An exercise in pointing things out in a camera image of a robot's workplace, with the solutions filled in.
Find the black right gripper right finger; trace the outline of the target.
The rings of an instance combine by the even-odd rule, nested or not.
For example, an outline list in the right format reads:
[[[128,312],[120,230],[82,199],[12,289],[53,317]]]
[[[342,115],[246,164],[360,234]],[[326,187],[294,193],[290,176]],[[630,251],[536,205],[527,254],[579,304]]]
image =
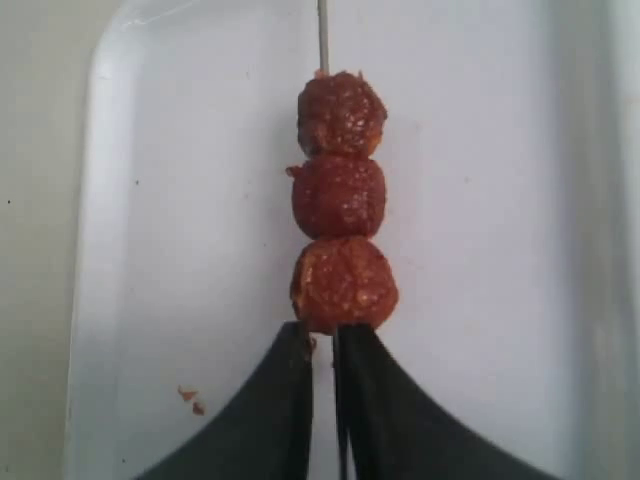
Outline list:
[[[467,428],[428,396],[366,324],[335,333],[339,476],[545,479],[547,473]]]

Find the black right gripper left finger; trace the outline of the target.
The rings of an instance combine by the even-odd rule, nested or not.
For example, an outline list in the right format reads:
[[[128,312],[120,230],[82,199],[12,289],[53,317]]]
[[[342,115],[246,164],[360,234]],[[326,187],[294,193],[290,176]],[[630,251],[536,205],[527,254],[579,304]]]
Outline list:
[[[255,371],[194,437],[142,479],[305,479],[313,419],[309,336],[286,322]]]

